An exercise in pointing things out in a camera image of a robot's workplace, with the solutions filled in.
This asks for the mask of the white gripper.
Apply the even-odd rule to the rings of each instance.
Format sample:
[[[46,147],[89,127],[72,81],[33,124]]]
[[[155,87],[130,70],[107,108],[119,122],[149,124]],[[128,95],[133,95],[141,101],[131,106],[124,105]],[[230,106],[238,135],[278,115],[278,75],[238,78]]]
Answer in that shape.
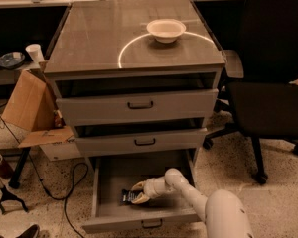
[[[132,186],[132,191],[143,190],[139,194],[134,194],[131,203],[142,204],[150,200],[150,198],[157,198],[167,192],[165,179],[160,178],[149,178],[146,181],[141,181]]]

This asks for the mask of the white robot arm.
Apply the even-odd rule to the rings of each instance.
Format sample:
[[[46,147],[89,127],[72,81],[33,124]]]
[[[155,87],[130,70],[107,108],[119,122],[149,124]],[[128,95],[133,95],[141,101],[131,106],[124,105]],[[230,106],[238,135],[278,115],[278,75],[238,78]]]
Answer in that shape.
[[[131,200],[133,204],[178,192],[206,225],[208,238],[254,238],[245,208],[235,194],[219,189],[206,197],[177,169],[170,168],[162,177],[140,181],[131,190],[138,191]]]

